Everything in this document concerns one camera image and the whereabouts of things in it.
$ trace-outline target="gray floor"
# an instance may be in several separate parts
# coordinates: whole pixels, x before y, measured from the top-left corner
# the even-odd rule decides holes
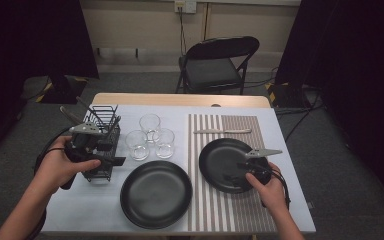
[[[101,73],[91,80],[82,98],[91,103],[99,92],[173,93],[178,73]],[[268,73],[249,73],[248,81],[270,78]],[[46,78],[26,81],[25,96],[32,96]],[[223,92],[236,94],[237,91]],[[266,95],[263,86],[247,88],[246,95]],[[314,99],[314,92],[308,93]],[[44,144],[70,123],[59,112],[60,105],[28,101],[22,118],[0,143],[0,225],[32,178],[37,154]],[[78,115],[79,104],[65,105]],[[286,137],[305,113],[279,115]],[[317,233],[307,239],[384,239],[384,189],[372,172],[346,147],[341,128],[324,108],[314,110],[290,135],[287,146]],[[115,237],[49,237],[38,239],[116,239]],[[259,239],[277,239],[259,236]]]

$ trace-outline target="forearm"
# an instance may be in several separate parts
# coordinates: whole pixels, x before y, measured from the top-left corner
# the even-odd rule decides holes
[[[25,239],[37,226],[52,194],[32,183],[0,229],[0,239]]]
[[[301,234],[298,226],[292,219],[289,210],[285,207],[270,211],[276,224],[279,238],[282,240],[301,240],[304,236]]]

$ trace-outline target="black round plate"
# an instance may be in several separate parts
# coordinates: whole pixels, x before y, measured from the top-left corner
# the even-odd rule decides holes
[[[139,227],[160,229],[179,220],[192,198],[191,181],[168,161],[145,163],[130,173],[120,192],[127,218]]]
[[[220,138],[208,143],[199,155],[199,170],[205,180],[217,190],[243,193],[252,189],[245,178],[245,153],[252,150],[246,143],[233,138]]]

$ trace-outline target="wire rack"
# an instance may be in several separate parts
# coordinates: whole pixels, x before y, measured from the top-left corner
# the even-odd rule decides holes
[[[117,151],[117,144],[120,137],[120,126],[114,125],[117,118],[117,107],[112,106],[93,106],[86,114],[84,121],[93,122],[103,133],[108,134],[107,140],[110,141],[112,148],[110,151],[96,151],[95,154],[114,159]],[[97,169],[83,172],[83,176],[90,182],[95,178],[106,178],[111,180],[113,164],[101,164]]]

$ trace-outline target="chair backrest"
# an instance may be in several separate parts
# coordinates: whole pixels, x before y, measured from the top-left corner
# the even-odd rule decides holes
[[[258,39],[251,36],[213,38],[192,46],[186,53],[188,59],[221,59],[248,55],[249,59],[260,47]]]

